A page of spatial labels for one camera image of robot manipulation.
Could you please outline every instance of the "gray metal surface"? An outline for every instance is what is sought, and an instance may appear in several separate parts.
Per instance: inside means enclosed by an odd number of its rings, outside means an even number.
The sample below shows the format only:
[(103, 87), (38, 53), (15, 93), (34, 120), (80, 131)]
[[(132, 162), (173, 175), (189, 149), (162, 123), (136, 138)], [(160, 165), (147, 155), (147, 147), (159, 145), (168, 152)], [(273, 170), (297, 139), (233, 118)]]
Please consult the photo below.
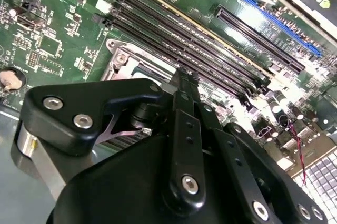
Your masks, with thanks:
[(302, 174), (294, 178), (295, 182), (324, 211), (329, 224), (337, 224), (337, 150), (308, 167), (306, 173), (306, 186)]
[[(55, 201), (42, 181), (14, 165), (11, 147), (16, 126), (15, 113), (0, 108), (0, 223), (46, 223)], [(95, 147), (93, 162), (97, 163), (113, 153), (115, 151), (104, 146)]]

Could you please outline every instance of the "capacitor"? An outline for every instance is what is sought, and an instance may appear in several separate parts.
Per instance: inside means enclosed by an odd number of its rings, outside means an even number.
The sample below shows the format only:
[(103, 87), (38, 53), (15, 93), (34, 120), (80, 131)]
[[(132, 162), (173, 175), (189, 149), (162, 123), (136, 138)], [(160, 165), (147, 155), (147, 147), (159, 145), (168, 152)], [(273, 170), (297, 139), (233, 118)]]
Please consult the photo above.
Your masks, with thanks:
[(236, 122), (238, 122), (238, 119), (237, 119), (235, 116), (231, 116), (229, 119), (230, 119), (230, 122), (231, 122), (231, 123), (236, 123)]
[(283, 94), (279, 94), (276, 97), (276, 100), (282, 105), (282, 106), (286, 106), (288, 104), (288, 99), (283, 95)]
[(288, 116), (283, 110), (281, 110), (277, 115), (275, 115), (275, 119), (282, 127), (288, 128), (290, 121)]
[(304, 115), (297, 107), (292, 107), (291, 112), (293, 112), (297, 120), (302, 120), (304, 118)]
[(270, 102), (269, 106), (270, 106), (270, 109), (273, 111), (273, 113), (278, 113), (282, 109), (280, 104), (277, 103), (276, 101)]
[(306, 115), (307, 118), (308, 118), (310, 121), (312, 121), (313, 123), (318, 122), (318, 117), (317, 117), (317, 115), (315, 114), (314, 111), (308, 110), (308, 111), (305, 113), (305, 115)]

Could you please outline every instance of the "green circuit board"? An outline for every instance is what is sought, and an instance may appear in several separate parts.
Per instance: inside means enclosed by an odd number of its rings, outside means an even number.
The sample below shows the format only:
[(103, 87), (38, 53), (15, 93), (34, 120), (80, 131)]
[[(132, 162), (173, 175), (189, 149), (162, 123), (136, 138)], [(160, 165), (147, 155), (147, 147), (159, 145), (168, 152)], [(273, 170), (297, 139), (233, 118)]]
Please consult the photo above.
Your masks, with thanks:
[[(20, 110), (24, 94), (34, 86), (99, 81), (111, 58), (104, 45), (106, 39), (114, 37), (130, 41), (130, 38), (120, 31), (113, 28), (106, 29), (91, 21), (93, 13), (99, 13), (95, 8), (98, 0), (41, 0), (41, 5), (35, 13), (38, 17), (34, 18), (42, 18), (44, 24), (34, 31), (24, 28), (8, 14), (10, 9), (19, 6), (22, 1), (0, 0), (0, 68), (15, 67), (27, 78), (27, 84), (19, 90), (10, 92), (0, 90), (2, 103), (12, 108)], [(302, 49), (299, 54), (301, 48), (299, 43), (291, 40), (257, 11), (253, 12), (242, 0), (165, 1), (203, 27), (218, 33), (230, 46), (262, 67), (271, 66), (272, 59), (214, 17), (219, 5), (310, 67), (317, 64), (309, 61), (313, 56), (310, 51)], [(298, 26), (303, 26), (305, 32), (310, 31), (310, 27), (302, 21), (298, 21)], [(337, 71), (331, 63), (331, 58), (335, 58), (335, 48), (326, 40), (319, 39), (319, 36), (315, 37), (315, 42), (319, 43), (322, 49), (320, 78), (314, 78), (310, 73), (303, 72), (299, 76), (291, 75), (289, 80), (304, 89), (318, 86), (316, 91), (308, 95), (312, 97), (316, 97), (332, 84), (332, 80), (326, 75), (330, 74), (332, 77)]]

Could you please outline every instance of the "dimm slot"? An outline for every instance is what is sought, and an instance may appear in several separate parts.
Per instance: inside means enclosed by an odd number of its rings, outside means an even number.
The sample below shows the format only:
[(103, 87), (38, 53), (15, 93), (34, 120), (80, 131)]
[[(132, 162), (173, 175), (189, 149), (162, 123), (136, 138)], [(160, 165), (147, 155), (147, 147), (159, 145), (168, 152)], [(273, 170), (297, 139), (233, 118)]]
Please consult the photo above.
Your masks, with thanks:
[(115, 19), (113, 21), (113, 26), (118, 30), (122, 31), (124, 34), (133, 37), (136, 40), (142, 41), (142, 43), (148, 48), (148, 50), (150, 50), (148, 51), (149, 53), (154, 53), (155, 55), (159, 56), (160, 58), (168, 61), (170, 64), (173, 64), (175, 66), (186, 67), (193, 72), (198, 72), (198, 74), (203, 79), (207, 80), (209, 83), (212, 83), (218, 88), (223, 89), (225, 92), (232, 95), (233, 97), (240, 97), (244, 95), (243, 93), (240, 93), (231, 86), (224, 84), (222, 81), (210, 75), (208, 72), (200, 69), (193, 62), (187, 61), (185, 58), (182, 58), (181, 56), (177, 55), (170, 49), (158, 44), (156, 40), (152, 40), (152, 38), (147, 37), (139, 30), (134, 29), (133, 26), (130, 26), (129, 24), (124, 23), (119, 19)]
[(212, 39), (214, 39), (215, 43), (221, 45), (221, 50), (226, 50), (226, 51), (234, 54), (235, 57), (238, 57), (238, 58), (240, 58), (240, 60), (245, 61), (245, 63), (249, 64), (250, 66), (253, 66), (256, 70), (260, 71), (260, 73), (262, 73), (263, 75), (265, 75), (269, 79), (274, 79), (273, 73), (271, 73), (268, 70), (265, 70), (263, 67), (259, 66), (255, 62), (251, 61), (248, 57), (244, 56), (237, 49), (235, 49), (234, 47), (232, 47), (231, 45), (229, 45), (223, 38), (221, 38), (216, 33), (212, 32), (212, 31), (210, 31), (208, 29), (205, 29), (203, 26), (201, 26), (200, 24), (198, 24), (197, 22), (195, 22), (194, 20), (192, 20), (191, 18), (189, 18), (187, 15), (185, 15), (184, 13), (182, 13), (181, 11), (179, 11), (178, 9), (176, 9), (175, 7), (173, 7), (170, 4), (166, 3), (165, 1), (163, 1), (163, 0), (155, 0), (155, 1), (157, 1), (160, 4), (162, 4), (163, 6), (165, 6), (166, 8), (168, 8), (169, 10), (173, 11), (181, 19), (183, 19), (183, 20), (187, 21), (188, 23), (190, 23), (190, 26), (195, 27), (195, 29), (202, 30), (202, 32), (204, 34), (206, 34), (208, 37), (211, 37)]
[[(142, 17), (140, 16), (137, 16), (134, 12), (129, 12), (129, 11), (123, 11), (121, 10), (119, 12), (119, 14), (122, 14), (128, 18), (132, 18), (133, 22), (135, 23), (142, 23), (142, 25), (147, 25), (147, 27), (149, 27), (149, 25), (151, 25), (152, 28), (155, 28), (156, 30), (154, 30), (153, 32), (165, 32), (165, 30), (160, 30), (160, 31), (157, 31), (159, 29), (158, 26), (156, 26), (154, 23), (146, 20), (146, 19), (143, 19)], [(223, 68), (225, 71), (227, 71), (229, 74), (231, 74), (232, 76), (234, 76), (235, 78), (230, 78), (232, 81), (236, 82), (238, 85), (241, 85), (241, 83), (238, 83), (236, 80), (239, 79), (240, 81), (244, 82), (245, 83), (245, 88), (254, 88), (255, 89), (255, 86), (254, 84), (251, 82), (251, 79), (250, 78), (247, 78), (245, 75), (243, 75), (243, 73), (241, 71), (235, 71), (236, 68), (234, 67), (231, 67), (229, 64), (227, 64), (226, 62), (216, 62), (216, 58), (214, 55), (210, 56), (209, 52), (205, 51), (205, 49), (201, 48), (198, 44), (194, 43), (193, 41), (191, 41), (188, 37), (185, 37), (183, 36), (183, 38), (180, 38), (179, 39), (179, 35), (180, 34), (176, 34), (173, 30), (171, 30), (169, 27), (165, 26), (162, 27), (161, 29), (163, 28), (167, 28), (167, 30), (169, 30), (172, 34), (168, 33), (169, 36), (171, 36), (171, 39), (177, 39), (179, 40), (180, 43), (183, 43), (184, 45), (188, 46), (188, 48), (185, 48), (183, 47), (182, 49), (184, 51), (187, 51), (190, 49), (194, 50), (196, 53), (198, 53), (200, 56), (204, 57), (205, 60), (210, 60), (211, 62), (215, 63), (216, 64), (216, 70), (217, 68)]]
[[(220, 54), (223, 54), (222, 51), (220, 51), (219, 49), (217, 49), (218, 46), (220, 45), (216, 45), (215, 41), (210, 39), (205, 33), (201, 32), (200, 30), (194, 28), (193, 26), (191, 26), (187, 21), (185, 21), (184, 19), (181, 19), (179, 17), (177, 17), (176, 15), (174, 15), (171, 11), (169, 11), (166, 8), (163, 8), (162, 6), (158, 5), (158, 7), (161, 8), (161, 10), (165, 13), (165, 15), (163, 15), (163, 13), (158, 12), (157, 10), (155, 10), (154, 8), (150, 7), (148, 4), (146, 4), (145, 2), (141, 1), (141, 0), (121, 0), (120, 3), (123, 5), (123, 2), (125, 2), (127, 5), (129, 5), (131, 8), (136, 8), (139, 9), (142, 12), (145, 12), (147, 15), (155, 18), (156, 20), (158, 20), (159, 22), (161, 22), (164, 25), (168, 25), (170, 28), (172, 28), (175, 32), (184, 35), (185, 37), (189, 34), (192, 35), (195, 41), (198, 41), (198, 44), (201, 47), (206, 48), (208, 51), (212, 51), (212, 53), (214, 53), (216, 51), (216, 54), (218, 54), (217, 58), (223, 58), (219, 56)], [(254, 68), (252, 68), (246, 61), (242, 60), (241, 58), (239, 58), (238, 56), (236, 56), (235, 54), (233, 54), (232, 52), (230, 52), (229, 50), (223, 48), (223, 50), (225, 50), (228, 54), (233, 55), (233, 57), (235, 57), (235, 59), (237, 61), (239, 61), (241, 63), (241, 65), (244, 65), (245, 68), (243, 68), (240, 65), (237, 65), (236, 67), (234, 66), (235, 63), (229, 63), (231, 64), (231, 67), (236, 68), (236, 70), (238, 70), (238, 68), (241, 69), (243, 75), (245, 76), (249, 76), (250, 79), (252, 79), (252, 76), (254, 76), (253, 78), (264, 78), (264, 76), (261, 76), (261, 72), (258, 72), (257, 70), (255, 70)]]
[(241, 92), (244, 92), (245, 89), (250, 89), (250, 92), (252, 92), (251, 86), (239, 82), (236, 78), (233, 78), (231, 75), (227, 76), (223, 75), (223, 73), (219, 71), (219, 68), (215, 66), (213, 63), (205, 61), (196, 54), (191, 54), (191, 50), (188, 47), (185, 47), (179, 42), (172, 40), (162, 30), (150, 26), (148, 23), (146, 23), (143, 19), (139, 18), (138, 16), (135, 15), (126, 16), (123, 13), (119, 13), (118, 17), (121, 17), (130, 23), (136, 24), (140, 29), (145, 29), (148, 32), (151, 31), (152, 35), (156, 36), (156, 39), (162, 39), (161, 40), (162, 45), (172, 48), (173, 50), (176, 51), (176, 53), (184, 56), (185, 58), (193, 59), (194, 61), (197, 62), (200, 68), (212, 72), (213, 75), (217, 76), (222, 81), (225, 81), (227, 84), (236, 86), (238, 90), (240, 90), (241, 88), (242, 89)]

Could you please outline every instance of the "black ram slot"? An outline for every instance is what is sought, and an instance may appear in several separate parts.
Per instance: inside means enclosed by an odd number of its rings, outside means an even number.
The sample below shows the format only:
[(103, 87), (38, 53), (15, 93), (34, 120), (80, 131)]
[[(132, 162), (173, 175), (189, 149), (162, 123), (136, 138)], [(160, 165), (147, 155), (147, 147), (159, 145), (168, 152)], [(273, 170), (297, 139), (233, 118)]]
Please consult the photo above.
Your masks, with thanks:
[(238, 79), (232, 77), (231, 75), (225, 76), (217, 66), (215, 66), (210, 60), (207, 62), (197, 54), (193, 54), (189, 47), (184, 46), (183, 44), (179, 43), (178, 41), (174, 41), (171, 37), (165, 34), (162, 30), (158, 29), (157, 27), (153, 27), (145, 22), (143, 19), (136, 15), (125, 15), (125, 13), (119, 13), (119, 17), (124, 18), (128, 22), (132, 24), (136, 24), (139, 28), (147, 30), (148, 32), (151, 31), (152, 35), (156, 37), (156, 39), (162, 39), (161, 44), (164, 46), (168, 46), (174, 49), (180, 55), (186, 55), (189, 58), (192, 58), (196, 61), (200, 67), (204, 69), (210, 69), (212, 74), (217, 74), (219, 78), (223, 79), (227, 83), (233, 86), (237, 86), (242, 90), (250, 89), (250, 92), (253, 92), (250, 86), (246, 85), (245, 83), (241, 83)]
[(149, 51), (149, 53), (155, 53), (155, 55), (157, 55), (159, 58), (168, 60), (173, 65), (179, 65), (182, 67), (189, 68), (194, 72), (198, 72), (200, 77), (202, 77), (203, 79), (207, 80), (210, 83), (213, 83), (218, 88), (223, 89), (225, 92), (232, 95), (233, 97), (241, 97), (242, 95), (244, 95), (243, 93), (240, 93), (239, 91), (233, 89), (232, 87), (227, 86), (222, 81), (210, 75), (208, 72), (199, 69), (198, 66), (188, 62), (185, 58), (182, 58), (180, 55), (177, 55), (170, 49), (165, 48), (162, 45), (158, 44), (157, 41), (147, 37), (146, 35), (139, 32), (139, 30), (134, 29), (132, 26), (118, 19), (115, 19), (113, 23), (114, 23), (113, 26), (118, 30), (122, 31), (123, 33), (127, 34), (130, 37), (142, 41), (142, 43), (144, 43), (144, 45), (146, 45), (146, 47), (151, 50)]
[[(129, 9), (127, 11), (121, 10), (121, 13), (123, 13), (126, 16), (134, 16), (134, 13), (130, 12)], [(147, 20), (145, 20), (149, 25), (152, 25), (152, 27), (161, 28), (164, 30), (167, 30), (169, 33), (173, 34), (172, 37), (175, 39), (178, 39), (182, 41), (184, 44), (189, 46), (192, 50), (195, 52), (201, 54), (201, 56), (208, 57), (209, 60), (213, 60), (219, 68), (223, 68), (225, 71), (227, 71), (229, 74), (232, 74), (235, 78), (240, 79), (241, 81), (245, 82), (249, 86), (254, 86), (254, 82), (256, 82), (257, 78), (252, 77), (253, 75), (246, 71), (244, 68), (240, 68), (238, 65), (235, 65), (232, 62), (221, 60), (221, 56), (210, 46), (202, 45), (201, 43), (198, 43), (197, 41), (191, 39), (185, 32), (179, 29), (174, 29), (170, 25), (163, 24), (161, 20), (156, 20), (160, 24), (157, 26), (154, 23), (151, 23)]]
[[(148, 6), (145, 2), (143, 2), (141, 0), (120, 0), (120, 2), (121, 3), (125, 2), (130, 7), (135, 8), (135, 9), (141, 11), (141, 12), (146, 13), (148, 16), (153, 17), (158, 22), (161, 22), (162, 24), (169, 26), (175, 32), (177, 32), (177, 33), (179, 33), (181, 35), (184, 35), (189, 40), (191, 40), (191, 38), (189, 36), (192, 35), (193, 39), (201, 47), (207, 48), (208, 51), (213, 51), (213, 52), (217, 51), (217, 54), (218, 53), (220, 53), (220, 54), (222, 53), (221, 51), (219, 51), (219, 49), (216, 48), (216, 46), (214, 46), (212, 48), (211, 45), (215, 44), (214, 40), (210, 39), (207, 35), (205, 35), (204, 33), (202, 33), (200, 30), (194, 28), (187, 21), (185, 21), (185, 20), (177, 17), (176, 15), (174, 15), (172, 12), (168, 11), (163, 6), (158, 5), (158, 7), (160, 7), (161, 10), (166, 15), (163, 15), (162, 13), (158, 12), (157, 10), (151, 8), (150, 6)], [(242, 65), (244, 65), (244, 67), (246, 69), (242, 68), (239, 65), (236, 67), (236, 70), (238, 70), (238, 68), (239, 68), (240, 71), (245, 72), (245, 73), (242, 73), (244, 76), (248, 76), (250, 79), (255, 79), (255, 80), (260, 79), (263, 76), (260, 72), (258, 72), (255, 69), (254, 69), (254, 72), (248, 71), (247, 69), (250, 69), (251, 66), (247, 62), (245, 62), (244, 60), (240, 59), (238, 56), (236, 56), (235, 54), (233, 54), (229, 50), (227, 50), (225, 48), (223, 48), (223, 50), (226, 50), (229, 54), (233, 55), (236, 60), (238, 60)]]

